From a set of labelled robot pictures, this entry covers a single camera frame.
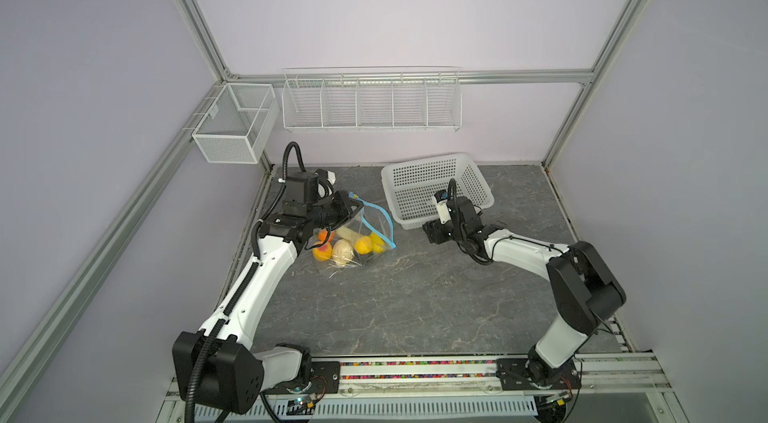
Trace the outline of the white perforated plastic basket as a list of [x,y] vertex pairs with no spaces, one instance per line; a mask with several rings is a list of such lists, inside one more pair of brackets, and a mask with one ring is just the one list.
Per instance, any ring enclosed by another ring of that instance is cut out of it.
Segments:
[[433,196],[445,192],[451,179],[456,180],[458,195],[476,207],[488,209],[495,202],[478,165],[466,153],[387,165],[381,179],[390,213],[404,230],[420,229],[438,218]]

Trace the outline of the white toy cucumber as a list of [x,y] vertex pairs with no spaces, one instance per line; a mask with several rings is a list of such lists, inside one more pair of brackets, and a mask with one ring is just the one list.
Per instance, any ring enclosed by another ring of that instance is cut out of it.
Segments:
[[342,226],[342,227],[338,228],[335,231],[335,234],[336,234],[336,236],[338,238],[350,241],[352,243],[356,243],[360,238],[363,237],[362,234],[360,234],[359,232],[354,231],[353,229],[351,229],[351,228],[349,228],[347,226]]

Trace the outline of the orange toy carrot piece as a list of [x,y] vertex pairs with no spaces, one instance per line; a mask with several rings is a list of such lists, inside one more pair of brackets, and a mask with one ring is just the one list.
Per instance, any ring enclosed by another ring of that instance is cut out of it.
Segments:
[[324,245],[333,240],[334,232],[332,230],[321,230],[318,233],[317,237],[318,237],[318,242],[321,245]]

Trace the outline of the yellow red toy peach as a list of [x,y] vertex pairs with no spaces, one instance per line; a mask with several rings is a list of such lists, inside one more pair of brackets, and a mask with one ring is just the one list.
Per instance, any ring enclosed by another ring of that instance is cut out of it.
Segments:
[[320,261],[320,262],[328,261],[333,256],[333,246],[331,243],[325,243],[322,246],[314,248],[312,250],[312,255],[316,261]]

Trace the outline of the yellow toy lemon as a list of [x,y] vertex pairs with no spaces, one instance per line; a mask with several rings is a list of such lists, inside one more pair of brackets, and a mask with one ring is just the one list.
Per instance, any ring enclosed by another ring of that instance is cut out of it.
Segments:
[[359,237],[354,244],[355,251],[359,255],[367,255],[373,251],[373,240],[368,236]]

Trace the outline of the beige toy potato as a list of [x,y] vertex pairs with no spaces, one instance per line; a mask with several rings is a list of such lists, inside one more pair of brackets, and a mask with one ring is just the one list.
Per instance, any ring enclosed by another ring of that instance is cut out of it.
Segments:
[[353,263],[354,258],[354,246],[349,241],[340,239],[333,245],[331,259],[335,265],[345,267]]

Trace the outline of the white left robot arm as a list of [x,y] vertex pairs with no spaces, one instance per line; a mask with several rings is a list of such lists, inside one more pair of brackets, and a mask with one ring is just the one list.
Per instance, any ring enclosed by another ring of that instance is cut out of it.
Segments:
[[284,150],[282,160],[290,158],[297,159],[299,170],[282,172],[277,196],[251,229],[252,253],[234,285],[198,330],[180,333],[172,346],[186,422],[195,421],[200,406],[219,410],[224,421],[265,403],[275,387],[313,385],[308,348],[279,344],[256,351],[255,333],[287,270],[302,253],[329,245],[361,206],[335,190],[330,172],[308,171],[296,142]]

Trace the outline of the yellow toy corn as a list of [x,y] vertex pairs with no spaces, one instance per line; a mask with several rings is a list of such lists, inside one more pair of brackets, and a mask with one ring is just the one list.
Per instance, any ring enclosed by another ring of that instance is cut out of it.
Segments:
[[388,250],[388,245],[377,233],[371,233],[369,238],[371,240],[372,251],[374,253],[380,254]]

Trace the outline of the clear zip top bag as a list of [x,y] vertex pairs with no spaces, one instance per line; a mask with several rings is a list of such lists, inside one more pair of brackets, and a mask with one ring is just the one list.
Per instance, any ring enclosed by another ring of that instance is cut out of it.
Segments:
[[316,230],[307,244],[316,261],[337,269],[367,265],[397,248],[390,214],[353,192],[349,198],[355,210],[351,219],[331,230]]

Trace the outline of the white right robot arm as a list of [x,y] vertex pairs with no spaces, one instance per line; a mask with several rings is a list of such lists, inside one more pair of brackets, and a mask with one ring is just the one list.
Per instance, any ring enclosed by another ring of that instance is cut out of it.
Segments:
[[561,381],[573,368],[578,350],[627,302],[625,290],[597,249],[586,241],[548,243],[484,224],[475,205],[458,194],[454,179],[433,194],[432,204],[438,218],[422,225],[430,243],[453,241],[479,265],[508,264],[549,283],[556,317],[529,350],[518,374],[542,389]]

